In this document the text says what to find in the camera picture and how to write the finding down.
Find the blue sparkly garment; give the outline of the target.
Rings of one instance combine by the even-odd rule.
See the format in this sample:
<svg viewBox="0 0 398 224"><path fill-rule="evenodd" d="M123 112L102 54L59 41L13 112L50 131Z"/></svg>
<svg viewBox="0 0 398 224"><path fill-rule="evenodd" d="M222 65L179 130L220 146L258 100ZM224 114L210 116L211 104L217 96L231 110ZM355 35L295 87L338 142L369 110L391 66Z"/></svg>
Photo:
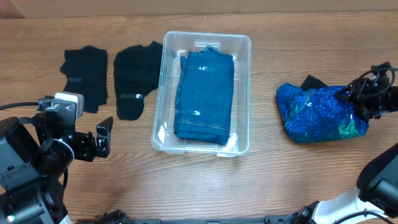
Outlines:
<svg viewBox="0 0 398 224"><path fill-rule="evenodd" d="M303 90L289 83L276 91L285 133L296 143L351 139L366 134L369 125L355 115L352 104L339 100L342 86Z"/></svg>

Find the black cloth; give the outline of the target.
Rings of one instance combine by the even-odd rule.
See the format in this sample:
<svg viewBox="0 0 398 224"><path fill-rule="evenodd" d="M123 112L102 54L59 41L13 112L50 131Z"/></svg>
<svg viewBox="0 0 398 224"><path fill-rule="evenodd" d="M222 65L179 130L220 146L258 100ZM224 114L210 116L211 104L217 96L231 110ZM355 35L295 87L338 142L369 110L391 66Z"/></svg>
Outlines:
<svg viewBox="0 0 398 224"><path fill-rule="evenodd" d="M320 89L323 87L327 87L328 85L326 85L325 83L323 83L321 80L308 75L306 77L306 79L303 81L303 83L301 84L300 88L304 91L308 91L310 89Z"/></svg>

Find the blue jeans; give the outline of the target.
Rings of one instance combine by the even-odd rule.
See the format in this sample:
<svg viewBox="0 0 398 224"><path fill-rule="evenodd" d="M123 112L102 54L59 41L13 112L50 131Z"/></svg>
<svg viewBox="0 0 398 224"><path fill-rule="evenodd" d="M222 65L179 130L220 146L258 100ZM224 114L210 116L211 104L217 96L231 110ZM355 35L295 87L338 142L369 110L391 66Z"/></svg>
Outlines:
<svg viewBox="0 0 398 224"><path fill-rule="evenodd" d="M208 45L180 57L174 133L178 138L225 145L231 131L233 57Z"/></svg>

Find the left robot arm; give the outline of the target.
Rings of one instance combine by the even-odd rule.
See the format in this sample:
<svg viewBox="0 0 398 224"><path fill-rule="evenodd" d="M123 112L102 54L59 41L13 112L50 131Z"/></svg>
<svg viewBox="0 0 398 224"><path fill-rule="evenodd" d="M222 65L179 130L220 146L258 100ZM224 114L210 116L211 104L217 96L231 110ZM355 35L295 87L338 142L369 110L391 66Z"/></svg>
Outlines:
<svg viewBox="0 0 398 224"><path fill-rule="evenodd" d="M1 121L1 223L70 223L63 195L68 166L110 153L113 117L96 127L97 135L79 133L79 105L40 99L32 117Z"/></svg>

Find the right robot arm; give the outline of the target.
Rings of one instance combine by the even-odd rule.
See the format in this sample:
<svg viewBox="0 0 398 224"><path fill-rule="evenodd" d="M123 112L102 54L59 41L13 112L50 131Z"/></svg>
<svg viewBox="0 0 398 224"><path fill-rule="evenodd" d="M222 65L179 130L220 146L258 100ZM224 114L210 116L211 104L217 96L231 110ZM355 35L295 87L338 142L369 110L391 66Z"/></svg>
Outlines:
<svg viewBox="0 0 398 224"><path fill-rule="evenodd" d="M327 86L308 76L301 86L289 83L276 91L283 128L296 143L351 139L367 133L370 119L397 111L397 69L390 62L372 65L345 86ZM282 219L282 223L359 223L397 217L397 146L369 162L356 187L315 201Z"/></svg>

